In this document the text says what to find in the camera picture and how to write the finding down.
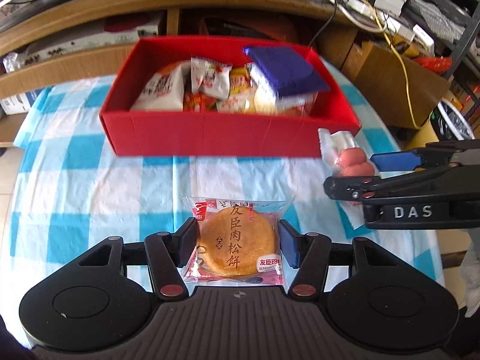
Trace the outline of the orange meat floss cake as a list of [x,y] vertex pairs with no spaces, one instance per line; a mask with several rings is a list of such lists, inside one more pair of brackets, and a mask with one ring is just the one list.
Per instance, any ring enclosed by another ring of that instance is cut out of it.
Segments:
[[284,273],[278,225],[292,200],[243,201],[187,197],[197,220],[187,283],[281,285]]

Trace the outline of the pink sausage pack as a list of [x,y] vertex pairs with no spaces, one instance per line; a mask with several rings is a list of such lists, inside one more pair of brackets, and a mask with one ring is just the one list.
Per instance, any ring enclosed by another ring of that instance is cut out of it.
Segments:
[[373,177],[376,170],[368,159],[365,151],[359,147],[354,136],[349,131],[331,133],[326,128],[318,129],[320,155],[327,166],[330,176],[325,178],[324,191],[334,200],[349,202],[351,206],[360,205],[360,194],[356,187],[346,192],[336,187],[335,179],[341,177]]

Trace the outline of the white Kaprons wafer pack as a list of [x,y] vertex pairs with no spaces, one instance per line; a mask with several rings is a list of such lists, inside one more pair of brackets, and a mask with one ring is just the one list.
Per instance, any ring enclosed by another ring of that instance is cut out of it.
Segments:
[[250,64],[249,72],[250,78],[256,84],[253,104],[257,113],[279,115],[293,111],[295,114],[305,115],[312,109],[312,105],[317,99],[318,92],[282,97],[273,89],[272,84],[268,82],[255,63]]

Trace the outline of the white noodle snack bag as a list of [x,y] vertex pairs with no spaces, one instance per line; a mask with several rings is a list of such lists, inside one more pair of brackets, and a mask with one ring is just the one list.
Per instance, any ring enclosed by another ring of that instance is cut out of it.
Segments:
[[185,81],[191,62],[181,61],[162,67],[146,83],[132,111],[182,111]]

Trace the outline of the purple foil snack pack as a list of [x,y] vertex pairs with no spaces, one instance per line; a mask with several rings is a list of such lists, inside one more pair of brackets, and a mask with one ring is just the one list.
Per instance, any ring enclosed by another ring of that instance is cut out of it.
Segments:
[[329,90],[315,67],[290,46],[247,46],[243,52],[277,98]]

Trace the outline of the yellow dried mango bag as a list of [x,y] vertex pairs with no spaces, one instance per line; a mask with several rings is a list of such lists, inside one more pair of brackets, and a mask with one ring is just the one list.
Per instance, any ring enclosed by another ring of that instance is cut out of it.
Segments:
[[216,110],[224,113],[246,113],[254,105],[256,85],[246,67],[233,69],[229,75],[229,96],[216,103]]

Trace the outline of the white chicken snack pouch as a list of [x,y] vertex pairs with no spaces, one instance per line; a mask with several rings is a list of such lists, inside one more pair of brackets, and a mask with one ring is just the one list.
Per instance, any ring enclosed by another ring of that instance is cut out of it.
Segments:
[[191,92],[226,100],[230,95],[231,70],[232,66],[229,64],[192,57],[190,60]]

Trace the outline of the red Trolli gummy bag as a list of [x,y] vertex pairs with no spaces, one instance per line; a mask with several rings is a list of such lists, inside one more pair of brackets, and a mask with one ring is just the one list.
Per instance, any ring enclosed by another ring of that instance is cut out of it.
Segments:
[[216,106],[217,99],[202,93],[185,93],[183,111],[203,112]]

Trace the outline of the brown cardboard box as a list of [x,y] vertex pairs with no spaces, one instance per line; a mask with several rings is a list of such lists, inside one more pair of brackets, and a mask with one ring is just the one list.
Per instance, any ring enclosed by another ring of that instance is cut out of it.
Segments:
[[352,46],[341,72],[385,125],[398,128],[422,126],[450,87],[441,76],[371,41]]

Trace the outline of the red cardboard box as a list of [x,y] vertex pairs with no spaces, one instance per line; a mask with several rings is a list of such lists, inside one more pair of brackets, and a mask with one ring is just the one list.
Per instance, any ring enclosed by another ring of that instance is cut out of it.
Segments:
[[106,96],[99,119],[118,156],[320,157],[318,129],[357,134],[360,119],[336,80],[311,48],[292,49],[315,68],[329,90],[307,116],[134,111],[131,106],[160,69],[191,57],[241,67],[245,47],[275,47],[276,41],[244,37],[164,36],[137,42]]

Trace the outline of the white box under shelf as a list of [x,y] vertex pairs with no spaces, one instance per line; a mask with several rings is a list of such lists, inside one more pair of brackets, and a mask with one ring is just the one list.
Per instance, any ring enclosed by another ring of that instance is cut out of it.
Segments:
[[16,94],[0,101],[1,108],[7,116],[27,113],[41,93],[40,89],[23,94]]

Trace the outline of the wooden TV stand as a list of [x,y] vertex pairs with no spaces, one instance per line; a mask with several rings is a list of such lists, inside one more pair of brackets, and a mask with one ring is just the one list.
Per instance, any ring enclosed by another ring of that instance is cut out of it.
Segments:
[[[163,14],[168,35],[197,34],[203,18],[217,16],[253,24],[272,39],[311,43],[328,60],[345,59],[359,32],[346,16],[321,0],[72,0],[1,33],[1,54],[100,19],[134,19]],[[92,86],[116,74],[132,44],[101,46],[34,63],[1,76],[1,96],[58,86],[62,91]]]

